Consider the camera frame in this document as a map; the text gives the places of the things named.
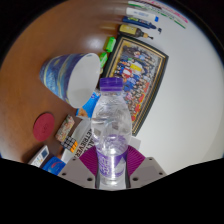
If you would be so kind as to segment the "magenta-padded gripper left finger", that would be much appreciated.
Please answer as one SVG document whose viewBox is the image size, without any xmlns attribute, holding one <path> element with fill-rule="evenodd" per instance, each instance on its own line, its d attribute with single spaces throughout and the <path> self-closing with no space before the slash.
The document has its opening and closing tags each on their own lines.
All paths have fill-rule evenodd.
<svg viewBox="0 0 224 224">
<path fill-rule="evenodd" d="M 91 147 L 79 158 L 71 158 L 58 176 L 78 186 L 97 189 L 99 175 L 96 148 Z"/>
</svg>

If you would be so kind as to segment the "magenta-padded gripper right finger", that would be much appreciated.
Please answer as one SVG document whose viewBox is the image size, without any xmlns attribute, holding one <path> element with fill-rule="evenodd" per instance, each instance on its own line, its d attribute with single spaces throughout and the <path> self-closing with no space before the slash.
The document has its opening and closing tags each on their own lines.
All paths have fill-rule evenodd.
<svg viewBox="0 0 224 224">
<path fill-rule="evenodd" d="M 128 147 L 125 176 L 128 189 L 143 187 L 165 176 L 166 172 L 153 157 L 145 157 L 134 147 Z"/>
</svg>

